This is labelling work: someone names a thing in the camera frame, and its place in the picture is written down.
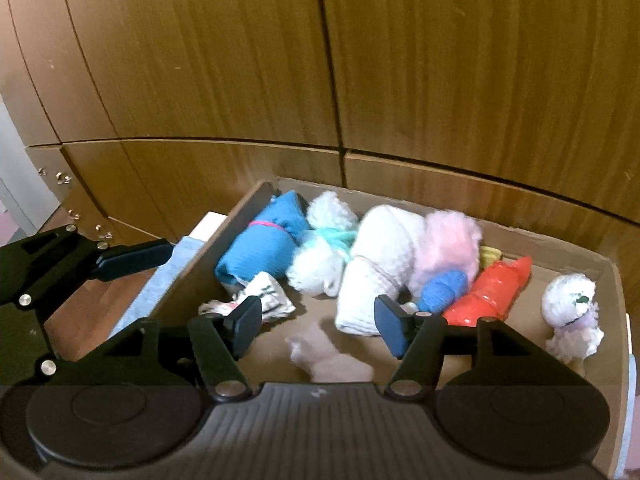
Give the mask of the white knit sock bundle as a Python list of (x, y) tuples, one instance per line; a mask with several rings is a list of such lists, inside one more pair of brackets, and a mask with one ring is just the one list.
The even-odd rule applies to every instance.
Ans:
[(363, 216), (336, 300), (335, 327), (342, 333), (376, 336), (374, 302), (399, 297), (408, 285), (424, 218), (378, 205)]

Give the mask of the pale pink sock bundle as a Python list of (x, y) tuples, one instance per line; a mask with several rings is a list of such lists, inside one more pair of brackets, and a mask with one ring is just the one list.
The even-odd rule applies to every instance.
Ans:
[(319, 324), (286, 338), (290, 359), (316, 384), (373, 382), (374, 369), (350, 354), (341, 353)]

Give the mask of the pink fluffy owl toy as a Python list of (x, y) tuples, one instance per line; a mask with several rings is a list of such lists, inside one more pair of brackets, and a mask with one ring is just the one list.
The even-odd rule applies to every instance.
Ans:
[(477, 222), (454, 210), (425, 217), (408, 289), (419, 311), (439, 314), (465, 295), (480, 268)]

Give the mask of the blue sock bundle pink band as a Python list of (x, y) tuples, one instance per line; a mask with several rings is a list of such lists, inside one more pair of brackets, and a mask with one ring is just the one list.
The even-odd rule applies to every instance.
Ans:
[(260, 272), (284, 278), (295, 249), (311, 230), (306, 206), (294, 191), (273, 195), (218, 260), (215, 275), (221, 284), (245, 286)]

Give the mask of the white bundle with teal tie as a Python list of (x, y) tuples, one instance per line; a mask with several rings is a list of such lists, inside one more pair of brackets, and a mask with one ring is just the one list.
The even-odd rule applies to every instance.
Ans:
[(307, 208), (310, 228), (286, 270), (288, 284), (310, 296), (336, 297), (352, 256), (359, 220), (334, 191), (324, 191)]

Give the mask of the red plastic bundle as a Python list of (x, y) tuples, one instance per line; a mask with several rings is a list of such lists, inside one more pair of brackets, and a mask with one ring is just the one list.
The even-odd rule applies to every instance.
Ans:
[(533, 259), (511, 263), (496, 261), (473, 283), (470, 291), (447, 308), (442, 317), (449, 325), (475, 327), (480, 318), (504, 321), (532, 274)]

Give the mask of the yellow small item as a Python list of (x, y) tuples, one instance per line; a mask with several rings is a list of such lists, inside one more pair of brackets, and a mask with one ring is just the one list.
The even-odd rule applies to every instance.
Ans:
[(502, 259), (502, 251), (495, 247), (480, 246), (480, 268), (485, 270)]

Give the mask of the cardboard box tray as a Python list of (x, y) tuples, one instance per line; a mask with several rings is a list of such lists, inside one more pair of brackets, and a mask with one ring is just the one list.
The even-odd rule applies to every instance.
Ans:
[[(258, 336), (241, 362), (253, 399), (215, 408), (171, 456), (129, 469), (129, 479), (608, 479), (622, 458), (629, 346), (620, 274), (594, 252), (487, 223), (533, 274), (506, 322), (462, 330), (431, 321), (405, 359), (383, 341), (369, 385), (306, 384), (284, 338), (332, 312), (305, 312)], [(600, 352), (566, 366), (544, 350), (539, 301), (556, 271), (598, 284), (606, 331)]]

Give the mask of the white fluffy toy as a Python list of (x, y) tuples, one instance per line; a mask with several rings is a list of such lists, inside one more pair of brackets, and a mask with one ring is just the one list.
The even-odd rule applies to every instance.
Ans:
[(563, 274), (544, 290), (541, 315), (553, 330), (547, 351), (565, 364), (593, 356), (604, 338), (596, 282), (583, 273)]

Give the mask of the wooden wardrobe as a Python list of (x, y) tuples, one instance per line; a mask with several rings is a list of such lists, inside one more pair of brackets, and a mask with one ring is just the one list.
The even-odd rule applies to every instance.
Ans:
[(107, 216), (271, 176), (639, 255), (639, 0), (1, 0), (2, 96)]

